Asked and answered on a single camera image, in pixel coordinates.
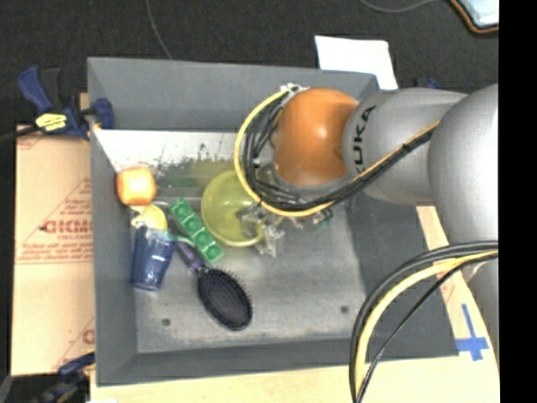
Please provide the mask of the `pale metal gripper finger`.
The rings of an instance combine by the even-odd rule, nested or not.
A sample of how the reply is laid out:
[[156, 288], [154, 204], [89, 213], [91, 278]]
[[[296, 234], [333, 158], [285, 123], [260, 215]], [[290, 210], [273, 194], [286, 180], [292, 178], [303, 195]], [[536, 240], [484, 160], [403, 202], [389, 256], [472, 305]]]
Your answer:
[[277, 258], [284, 252], [285, 231], [275, 224], [265, 225], [262, 230], [262, 239], [255, 245], [255, 249], [261, 255]]
[[238, 211], [244, 236], [262, 236], [268, 218], [268, 211], [258, 205], [250, 205]]

